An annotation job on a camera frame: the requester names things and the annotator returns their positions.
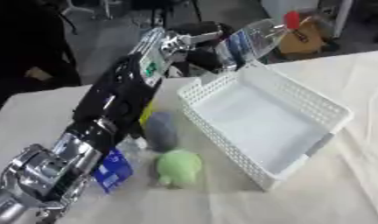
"green rubber toy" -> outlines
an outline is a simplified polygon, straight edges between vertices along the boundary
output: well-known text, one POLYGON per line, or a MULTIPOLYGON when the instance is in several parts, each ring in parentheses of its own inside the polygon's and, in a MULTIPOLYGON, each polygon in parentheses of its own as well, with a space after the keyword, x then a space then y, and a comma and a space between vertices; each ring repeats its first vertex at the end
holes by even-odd
POLYGON ((163 186, 192 186, 201 169, 199 155, 188 150, 169 151, 157 161, 159 183, 163 186))

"robotic hand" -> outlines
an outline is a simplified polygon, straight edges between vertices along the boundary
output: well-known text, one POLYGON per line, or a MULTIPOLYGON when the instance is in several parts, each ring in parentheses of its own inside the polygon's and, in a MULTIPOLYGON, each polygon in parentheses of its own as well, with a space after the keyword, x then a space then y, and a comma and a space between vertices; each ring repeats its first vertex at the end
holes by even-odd
POLYGON ((172 63, 188 59, 196 46, 224 34, 220 24, 209 22, 147 33, 91 87, 51 150, 31 145, 4 169, 0 224, 15 221, 32 207, 39 208, 40 223, 54 223, 81 196, 109 149, 139 126, 172 63))

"red bottle cap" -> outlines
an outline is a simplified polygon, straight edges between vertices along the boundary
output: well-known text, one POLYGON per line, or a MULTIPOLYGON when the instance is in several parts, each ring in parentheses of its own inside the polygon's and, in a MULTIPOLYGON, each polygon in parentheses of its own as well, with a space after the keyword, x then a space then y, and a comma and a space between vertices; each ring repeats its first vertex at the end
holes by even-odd
POLYGON ((300 26, 299 13, 295 10, 289 11, 284 15, 284 23, 290 30, 297 30, 300 26))

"white storage basket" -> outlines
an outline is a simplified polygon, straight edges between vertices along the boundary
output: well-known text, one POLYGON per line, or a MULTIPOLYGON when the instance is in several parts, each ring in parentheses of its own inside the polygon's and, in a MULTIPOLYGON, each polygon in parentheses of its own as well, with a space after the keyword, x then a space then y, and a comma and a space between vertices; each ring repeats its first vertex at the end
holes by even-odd
POLYGON ((263 190, 322 148, 352 113, 253 61, 202 86, 178 91, 186 116, 263 190))

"basket mesh side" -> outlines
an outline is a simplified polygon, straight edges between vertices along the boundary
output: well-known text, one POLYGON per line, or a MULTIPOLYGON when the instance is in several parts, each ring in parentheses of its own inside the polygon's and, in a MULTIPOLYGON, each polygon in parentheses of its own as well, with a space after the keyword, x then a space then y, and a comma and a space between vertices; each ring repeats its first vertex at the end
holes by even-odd
POLYGON ((238 164, 263 190, 269 190, 278 181, 272 178, 262 168, 257 166, 247 156, 231 144, 222 134, 212 128, 187 103, 183 103, 184 114, 196 124, 230 159, 238 164))
POLYGON ((179 91, 179 96, 189 105, 208 97, 210 94, 229 85, 231 82, 237 81, 237 75, 226 74, 204 86, 201 86, 200 80, 196 80, 179 91))
POLYGON ((241 71, 243 75, 240 77, 243 83, 254 85, 273 95, 329 130, 335 129, 349 115, 349 111, 345 108, 259 62, 246 66, 241 71))

